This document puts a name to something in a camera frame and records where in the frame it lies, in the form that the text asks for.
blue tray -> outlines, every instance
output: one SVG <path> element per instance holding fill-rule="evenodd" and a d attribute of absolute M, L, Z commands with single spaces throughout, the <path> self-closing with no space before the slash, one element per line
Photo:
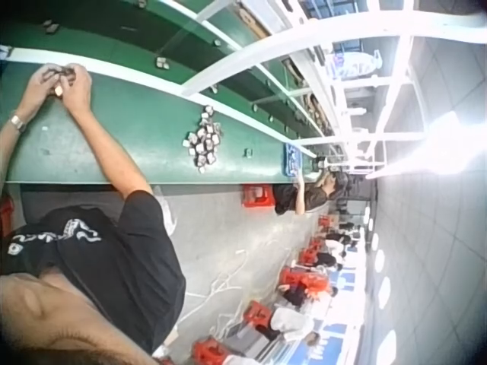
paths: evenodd
<path fill-rule="evenodd" d="M 284 150 L 284 174 L 288 177 L 296 177 L 296 170 L 303 165 L 303 155 L 292 144 L 285 144 Z"/>

green workbench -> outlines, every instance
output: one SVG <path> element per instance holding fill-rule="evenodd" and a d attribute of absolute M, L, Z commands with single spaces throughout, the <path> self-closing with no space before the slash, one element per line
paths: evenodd
<path fill-rule="evenodd" d="M 190 3 L 204 3 L 192 0 Z M 149 2 L 144 11 L 131 2 L 86 0 L 8 1 L 8 20 L 2 20 L 2 43 L 13 47 L 46 49 L 91 57 L 183 83 L 198 71 L 231 52 L 215 47 L 215 36 L 160 2 Z M 53 19 L 58 32 L 46 35 L 42 23 Z M 253 34 L 231 11 L 212 22 L 243 46 Z M 155 68 L 161 47 L 170 70 Z M 37 65 L 8 63 L 2 70 L 0 102 L 2 121 L 16 107 L 24 85 Z M 280 62 L 267 65 L 283 84 L 287 71 Z M 224 138 L 218 162 L 199 174 L 181 144 L 196 129 L 200 105 L 139 84 L 93 75 L 93 108 L 107 130 L 136 160 L 151 183 L 251 183 L 284 182 L 283 146 L 241 122 L 216 115 Z M 263 104 L 255 113 L 252 101 L 278 94 L 262 72 L 253 68 L 218 85 L 218 93 L 203 94 L 246 113 L 289 138 L 315 137 L 317 133 L 283 98 Z M 96 161 L 77 127 L 58 100 L 40 111 L 13 158 L 8 181 L 19 183 L 105 183 Z M 253 158 L 245 158 L 245 148 Z"/>

white shirt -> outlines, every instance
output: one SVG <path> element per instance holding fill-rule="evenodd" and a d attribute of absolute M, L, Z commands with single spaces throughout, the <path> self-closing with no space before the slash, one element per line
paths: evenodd
<path fill-rule="evenodd" d="M 325 240 L 325 244 L 329 250 L 329 253 L 334 256 L 338 256 L 345 249 L 345 246 L 335 240 Z"/>
<path fill-rule="evenodd" d="M 228 355 L 222 365 L 259 365 L 260 363 L 249 357 Z"/>
<path fill-rule="evenodd" d="M 286 342 L 300 341 L 314 329 L 312 318 L 289 308 L 278 308 L 271 318 L 271 329 L 284 334 Z"/>

stool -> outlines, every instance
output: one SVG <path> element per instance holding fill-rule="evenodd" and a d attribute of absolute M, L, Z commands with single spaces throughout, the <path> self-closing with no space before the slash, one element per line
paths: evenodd
<path fill-rule="evenodd" d="M 261 188 L 263 194 L 256 198 L 253 197 L 255 188 Z M 269 184 L 246 184 L 242 185 L 243 189 L 243 203 L 245 208 L 255 207 L 273 207 L 275 205 L 274 195 L 272 194 L 272 186 Z"/>
<path fill-rule="evenodd" d="M 193 344 L 193 359 L 198 365 L 222 365 L 230 351 L 210 337 Z"/>
<path fill-rule="evenodd" d="M 298 285 L 305 272 L 292 271 L 288 266 L 282 268 L 279 274 L 279 285 Z"/>
<path fill-rule="evenodd" d="M 311 237 L 309 247 L 310 249 L 320 251 L 323 248 L 323 239 L 321 237 Z"/>
<path fill-rule="evenodd" d="M 299 252 L 298 264 L 304 266 L 312 266 L 312 264 L 314 264 L 317 259 L 317 253 L 318 251 L 315 249 L 302 249 Z"/>
<path fill-rule="evenodd" d="M 323 227 L 323 228 L 327 228 L 329 227 L 329 223 L 330 223 L 330 219 L 327 215 L 320 215 L 320 217 L 318 218 L 318 225 Z"/>
<path fill-rule="evenodd" d="M 272 317 L 272 311 L 266 306 L 251 300 L 247 310 L 243 314 L 245 322 L 250 323 L 254 328 L 261 325 L 265 329 L 269 327 L 269 322 Z"/>
<path fill-rule="evenodd" d="M 0 224 L 2 225 L 3 237 L 8 236 L 13 230 L 12 213 L 14 213 L 14 202 L 8 195 L 0 199 Z"/>

wristwatch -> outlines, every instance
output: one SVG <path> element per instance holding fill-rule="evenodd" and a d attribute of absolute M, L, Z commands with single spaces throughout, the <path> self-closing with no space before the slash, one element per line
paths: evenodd
<path fill-rule="evenodd" d="M 27 127 L 27 124 L 22 122 L 18 116 L 12 116 L 10 118 L 10 123 L 14 125 L 19 133 L 23 133 L 25 131 L 25 128 Z"/>

